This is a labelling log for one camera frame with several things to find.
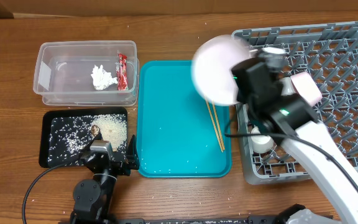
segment red candy wrapper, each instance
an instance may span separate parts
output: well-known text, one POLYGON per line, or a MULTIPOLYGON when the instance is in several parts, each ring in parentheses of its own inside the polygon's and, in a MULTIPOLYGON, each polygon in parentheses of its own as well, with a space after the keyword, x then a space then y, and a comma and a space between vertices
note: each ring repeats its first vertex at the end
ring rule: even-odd
POLYGON ((119 65, 117 65, 117 79, 118 79, 118 90, 128 90, 127 81, 127 57, 123 54, 118 54, 119 65))

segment teal cutting board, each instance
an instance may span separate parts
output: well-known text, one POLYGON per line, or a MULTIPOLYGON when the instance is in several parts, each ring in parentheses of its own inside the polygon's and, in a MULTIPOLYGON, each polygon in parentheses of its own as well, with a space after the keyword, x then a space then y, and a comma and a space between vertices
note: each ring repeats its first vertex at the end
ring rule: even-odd
MULTIPOLYGON (((137 115, 139 172, 145 177, 223 177, 231 140, 221 152, 205 100, 191 81, 191 61, 153 61, 140 71, 137 115)), ((216 107, 222 134, 229 108, 216 107)))

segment gray dish rack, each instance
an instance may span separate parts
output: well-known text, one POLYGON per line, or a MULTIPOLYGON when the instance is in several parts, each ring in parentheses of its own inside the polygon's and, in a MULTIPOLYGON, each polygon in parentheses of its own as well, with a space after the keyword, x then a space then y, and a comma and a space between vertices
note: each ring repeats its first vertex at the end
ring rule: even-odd
MULTIPOLYGON (((314 107, 339 150, 358 171, 358 21, 308 26, 236 30, 233 37, 251 49, 280 47, 288 53, 286 77, 308 72, 323 94, 314 107)), ((248 131, 243 108, 239 132, 248 131)), ((272 184, 310 179, 294 158, 280 147, 254 153, 248 138, 240 138, 243 173, 250 184, 272 184)))

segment wooden surface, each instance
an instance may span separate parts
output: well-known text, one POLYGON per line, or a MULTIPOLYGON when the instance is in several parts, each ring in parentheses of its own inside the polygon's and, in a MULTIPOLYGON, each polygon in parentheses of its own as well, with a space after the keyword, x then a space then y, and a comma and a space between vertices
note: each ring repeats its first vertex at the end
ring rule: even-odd
MULTIPOLYGON (((49 110, 62 109, 45 106, 41 96, 32 90, 35 61, 42 43, 133 40, 143 65, 150 60, 191 59, 202 43, 236 29, 354 20, 358 20, 358 12, 0 20, 0 223, 21 222, 25 191, 43 171, 38 165, 42 116, 49 110)), ((128 111, 129 134, 135 134, 137 106, 128 111)), ((300 203, 315 213, 336 216, 311 180, 247 184, 235 139, 232 159, 230 173, 221 179, 146 179, 137 172, 120 177, 112 212, 119 218, 149 220, 246 217, 277 214, 300 203)), ((85 168, 58 169, 43 177, 27 202, 28 222, 67 220, 73 210, 73 188, 86 178, 91 178, 91 172, 85 168)))

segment transparent container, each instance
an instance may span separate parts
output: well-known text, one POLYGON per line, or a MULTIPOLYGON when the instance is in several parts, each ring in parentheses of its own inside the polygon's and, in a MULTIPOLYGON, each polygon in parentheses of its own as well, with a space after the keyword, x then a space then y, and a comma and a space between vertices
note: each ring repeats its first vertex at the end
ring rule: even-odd
POLYGON ((35 65, 33 90, 46 105, 132 106, 139 89, 139 61, 136 44, 130 40, 51 42, 41 45, 35 65), (117 77, 118 53, 127 56, 128 90, 113 84, 95 90, 94 66, 117 77))

